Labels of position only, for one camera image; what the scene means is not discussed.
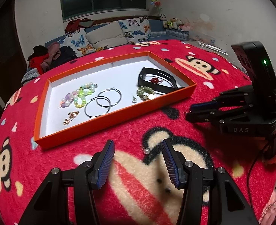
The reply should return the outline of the pink sleeve forearm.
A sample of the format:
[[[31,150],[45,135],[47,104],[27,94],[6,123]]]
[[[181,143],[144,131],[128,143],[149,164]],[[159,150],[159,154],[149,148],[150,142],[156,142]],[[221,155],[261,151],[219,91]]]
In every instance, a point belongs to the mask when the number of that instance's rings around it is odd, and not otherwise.
[[[276,189],[273,190],[272,195],[264,207],[259,224],[271,225],[276,218]]]

